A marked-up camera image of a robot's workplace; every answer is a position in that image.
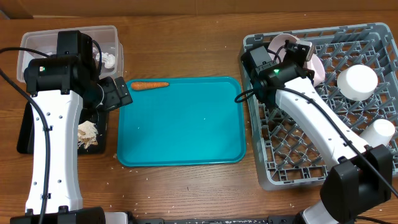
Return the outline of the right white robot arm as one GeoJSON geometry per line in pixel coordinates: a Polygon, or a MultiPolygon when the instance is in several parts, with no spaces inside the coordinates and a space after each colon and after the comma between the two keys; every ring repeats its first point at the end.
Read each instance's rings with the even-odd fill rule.
{"type": "Polygon", "coordinates": [[[302,129],[329,169],[320,201],[294,216],[292,223],[353,223],[360,214],[397,195],[392,186],[392,159],[383,144],[370,146],[352,132],[313,87],[315,72],[305,68],[313,56],[311,42],[286,40],[279,51],[265,44],[252,47],[240,61],[251,89],[236,103],[252,96],[279,107],[302,129]]]}

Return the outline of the orange carrot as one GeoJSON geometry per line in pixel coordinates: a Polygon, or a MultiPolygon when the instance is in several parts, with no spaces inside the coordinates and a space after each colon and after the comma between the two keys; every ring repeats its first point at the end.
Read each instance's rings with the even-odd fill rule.
{"type": "Polygon", "coordinates": [[[168,87],[168,82],[132,82],[131,88],[135,91],[151,90],[168,87]]]}

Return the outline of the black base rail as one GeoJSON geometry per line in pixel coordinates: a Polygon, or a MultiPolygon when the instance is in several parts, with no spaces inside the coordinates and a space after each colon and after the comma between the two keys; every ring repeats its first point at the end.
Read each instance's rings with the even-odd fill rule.
{"type": "Polygon", "coordinates": [[[137,218],[127,212],[128,223],[133,224],[299,224],[305,223],[296,215],[271,215],[266,218],[229,218],[229,219],[184,219],[165,220],[163,218],[137,218]]]}

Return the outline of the white cup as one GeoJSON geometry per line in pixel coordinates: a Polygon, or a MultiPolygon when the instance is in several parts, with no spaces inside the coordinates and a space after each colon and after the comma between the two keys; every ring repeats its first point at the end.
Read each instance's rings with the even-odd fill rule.
{"type": "Polygon", "coordinates": [[[371,147],[387,146],[395,131],[396,129],[392,122],[386,119],[377,119],[359,136],[371,147]]]}

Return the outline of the white bowl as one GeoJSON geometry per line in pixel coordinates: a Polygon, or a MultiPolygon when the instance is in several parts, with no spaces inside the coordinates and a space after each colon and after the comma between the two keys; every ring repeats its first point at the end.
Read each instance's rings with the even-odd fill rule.
{"type": "Polygon", "coordinates": [[[350,100],[367,100],[378,85],[376,72],[366,65],[353,65],[343,70],[337,78],[342,95],[350,100]]]}

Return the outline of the black plastic tray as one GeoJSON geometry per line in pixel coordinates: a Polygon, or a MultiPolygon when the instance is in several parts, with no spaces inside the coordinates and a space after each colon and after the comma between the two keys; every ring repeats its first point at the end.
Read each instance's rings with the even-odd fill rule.
{"type": "MultiPolygon", "coordinates": [[[[109,113],[100,112],[78,125],[79,155],[104,152],[108,117],[109,113]]],[[[25,106],[16,149],[21,154],[32,154],[34,152],[34,118],[30,103],[25,106]]]]}

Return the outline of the white tissue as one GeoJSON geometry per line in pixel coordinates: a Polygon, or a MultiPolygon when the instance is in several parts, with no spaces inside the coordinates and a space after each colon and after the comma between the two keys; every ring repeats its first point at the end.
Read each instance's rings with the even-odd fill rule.
{"type": "Polygon", "coordinates": [[[100,52],[96,47],[93,47],[93,55],[95,56],[95,60],[97,62],[100,61],[102,66],[106,69],[114,68],[116,64],[116,57],[113,54],[109,54],[107,52],[102,52],[100,56],[100,52]]]}

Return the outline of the white round plate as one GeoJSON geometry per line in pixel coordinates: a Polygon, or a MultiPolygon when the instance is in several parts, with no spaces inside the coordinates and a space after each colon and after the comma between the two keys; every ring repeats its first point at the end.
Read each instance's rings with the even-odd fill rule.
{"type": "MultiPolygon", "coordinates": [[[[297,38],[293,35],[290,35],[290,34],[279,34],[271,40],[271,42],[268,46],[268,49],[277,53],[279,48],[285,45],[286,40],[289,40],[289,42],[292,42],[292,43],[296,43],[296,41],[298,41],[299,38],[297,38]]],[[[269,53],[269,55],[271,56],[271,59],[275,58],[274,54],[269,53]]],[[[281,49],[279,51],[279,57],[280,57],[281,61],[284,60],[285,55],[286,55],[286,50],[281,49]]]]}

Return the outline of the grey dishwasher rack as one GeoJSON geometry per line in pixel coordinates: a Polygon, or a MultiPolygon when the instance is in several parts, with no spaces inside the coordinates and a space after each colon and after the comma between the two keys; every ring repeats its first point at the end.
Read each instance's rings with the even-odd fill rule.
{"type": "MultiPolygon", "coordinates": [[[[322,61],[325,80],[317,93],[354,132],[363,132],[377,119],[397,122],[397,45],[390,28],[381,22],[284,32],[249,34],[243,49],[269,46],[279,34],[313,43],[322,61]],[[352,65],[372,68],[378,77],[374,93],[364,101],[345,98],[338,75],[352,65]]],[[[327,168],[311,140],[297,123],[278,108],[269,108],[255,96],[248,99],[252,144],[260,186],[282,190],[321,184],[327,168]]]]}

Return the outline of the clear plastic bin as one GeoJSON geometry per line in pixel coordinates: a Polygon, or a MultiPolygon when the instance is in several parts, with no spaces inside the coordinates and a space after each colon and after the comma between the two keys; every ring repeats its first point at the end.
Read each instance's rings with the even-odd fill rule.
{"type": "MultiPolygon", "coordinates": [[[[115,26],[78,27],[78,31],[90,36],[99,43],[102,53],[115,57],[114,65],[103,65],[100,79],[112,77],[116,79],[124,73],[123,45],[119,41],[118,30],[115,26]]],[[[57,37],[59,29],[27,32],[22,36],[21,47],[34,49],[47,55],[57,53],[57,37]]],[[[40,58],[32,52],[20,51],[17,61],[17,80],[24,83],[24,70],[32,59],[40,58]]]]}

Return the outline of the teal serving tray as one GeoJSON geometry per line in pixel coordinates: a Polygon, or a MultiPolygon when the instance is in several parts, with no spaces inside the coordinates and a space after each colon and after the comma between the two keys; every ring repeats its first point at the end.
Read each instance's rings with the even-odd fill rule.
{"type": "Polygon", "coordinates": [[[168,87],[129,90],[119,110],[117,157],[127,167],[240,161],[246,153],[241,85],[233,77],[168,78],[168,87]]]}

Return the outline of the peanut shells pile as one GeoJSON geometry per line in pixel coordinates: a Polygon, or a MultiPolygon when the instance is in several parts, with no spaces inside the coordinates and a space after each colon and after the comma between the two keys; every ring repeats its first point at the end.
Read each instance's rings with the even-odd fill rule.
{"type": "Polygon", "coordinates": [[[98,130],[95,123],[85,121],[78,125],[78,146],[83,146],[88,149],[90,146],[95,146],[97,142],[98,130]]]}

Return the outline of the pink bowl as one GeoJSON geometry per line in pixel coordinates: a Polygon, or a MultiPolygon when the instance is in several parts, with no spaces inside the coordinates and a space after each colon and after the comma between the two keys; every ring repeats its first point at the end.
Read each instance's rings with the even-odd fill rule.
{"type": "Polygon", "coordinates": [[[313,54],[309,62],[305,62],[305,68],[315,72],[313,78],[313,86],[316,87],[325,80],[325,69],[322,61],[316,54],[313,54]]]}

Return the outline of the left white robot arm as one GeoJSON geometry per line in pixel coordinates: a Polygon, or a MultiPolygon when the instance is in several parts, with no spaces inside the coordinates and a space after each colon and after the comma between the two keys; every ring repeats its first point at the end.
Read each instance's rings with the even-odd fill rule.
{"type": "Polygon", "coordinates": [[[54,55],[37,53],[24,71],[20,94],[31,110],[28,141],[33,170],[25,214],[11,223],[133,223],[131,212],[83,207],[78,183],[78,127],[93,116],[132,103],[123,78],[102,77],[97,41],[60,31],[54,55]]]}

